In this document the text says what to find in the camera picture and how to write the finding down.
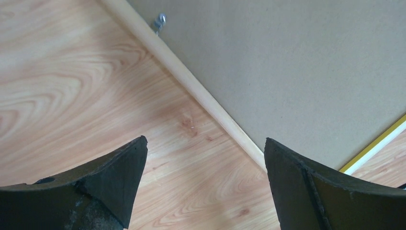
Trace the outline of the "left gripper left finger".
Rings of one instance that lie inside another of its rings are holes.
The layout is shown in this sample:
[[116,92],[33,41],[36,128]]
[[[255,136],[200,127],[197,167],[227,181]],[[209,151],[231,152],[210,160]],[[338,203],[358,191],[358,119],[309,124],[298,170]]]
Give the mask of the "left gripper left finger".
[[140,136],[106,155],[34,184],[1,187],[1,229],[129,228],[147,151],[147,139]]

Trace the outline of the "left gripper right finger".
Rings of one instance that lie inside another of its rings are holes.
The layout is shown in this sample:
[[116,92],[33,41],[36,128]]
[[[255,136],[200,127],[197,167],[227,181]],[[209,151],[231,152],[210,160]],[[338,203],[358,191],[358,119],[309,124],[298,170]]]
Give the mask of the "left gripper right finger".
[[283,230],[403,230],[406,192],[329,168],[267,138],[264,160]]

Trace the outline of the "yellow wooden picture frame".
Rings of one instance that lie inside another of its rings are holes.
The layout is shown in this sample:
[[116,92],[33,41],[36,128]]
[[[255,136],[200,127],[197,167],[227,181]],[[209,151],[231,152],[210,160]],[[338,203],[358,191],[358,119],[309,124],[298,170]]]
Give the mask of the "yellow wooden picture frame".
[[[244,130],[234,121],[217,100],[205,89],[189,69],[170,50],[164,41],[150,28],[145,20],[125,0],[104,0],[103,4],[128,30],[154,55],[172,76],[216,120],[237,144],[266,171],[264,154]],[[406,117],[402,116],[387,130],[345,164],[340,172],[351,175],[406,129]]]

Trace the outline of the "brown cardboard backing board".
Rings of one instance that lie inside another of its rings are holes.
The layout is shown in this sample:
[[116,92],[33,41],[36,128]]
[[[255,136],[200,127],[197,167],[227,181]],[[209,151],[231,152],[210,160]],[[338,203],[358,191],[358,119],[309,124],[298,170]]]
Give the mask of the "brown cardboard backing board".
[[403,0],[132,0],[245,133],[339,169],[406,111]]

